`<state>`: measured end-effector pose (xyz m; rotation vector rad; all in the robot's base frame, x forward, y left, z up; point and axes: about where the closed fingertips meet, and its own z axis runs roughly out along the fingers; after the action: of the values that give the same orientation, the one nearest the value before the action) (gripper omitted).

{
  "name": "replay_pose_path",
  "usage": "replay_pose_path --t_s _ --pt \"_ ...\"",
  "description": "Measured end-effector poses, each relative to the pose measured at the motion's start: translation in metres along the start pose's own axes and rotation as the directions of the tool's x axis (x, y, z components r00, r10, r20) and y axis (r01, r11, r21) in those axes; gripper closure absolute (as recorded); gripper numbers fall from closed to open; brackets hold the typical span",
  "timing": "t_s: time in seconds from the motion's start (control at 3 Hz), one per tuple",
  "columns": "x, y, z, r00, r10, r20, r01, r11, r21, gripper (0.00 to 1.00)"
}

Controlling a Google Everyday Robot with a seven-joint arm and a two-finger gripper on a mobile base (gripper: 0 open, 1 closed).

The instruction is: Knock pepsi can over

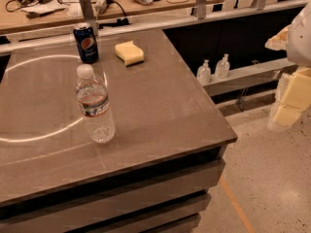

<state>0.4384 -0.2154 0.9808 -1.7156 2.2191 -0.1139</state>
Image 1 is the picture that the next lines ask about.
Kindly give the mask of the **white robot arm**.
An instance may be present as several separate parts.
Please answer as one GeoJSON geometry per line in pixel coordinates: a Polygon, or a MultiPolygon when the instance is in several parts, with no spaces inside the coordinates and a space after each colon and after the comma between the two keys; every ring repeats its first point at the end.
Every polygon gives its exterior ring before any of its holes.
{"type": "Polygon", "coordinates": [[[284,50],[288,60],[298,66],[291,75],[282,75],[269,114],[268,128],[285,131],[311,106],[311,2],[265,47],[284,50]]]}

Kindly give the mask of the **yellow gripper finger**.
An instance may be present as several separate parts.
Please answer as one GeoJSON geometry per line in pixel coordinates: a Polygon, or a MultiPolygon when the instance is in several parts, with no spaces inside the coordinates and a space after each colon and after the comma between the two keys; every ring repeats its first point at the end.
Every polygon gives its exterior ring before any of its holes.
{"type": "Polygon", "coordinates": [[[265,43],[265,47],[269,50],[285,50],[287,44],[289,27],[284,27],[272,38],[268,39],[265,43]]]}
{"type": "Polygon", "coordinates": [[[298,67],[278,82],[267,127],[276,132],[291,128],[311,106],[311,69],[298,67]]]}

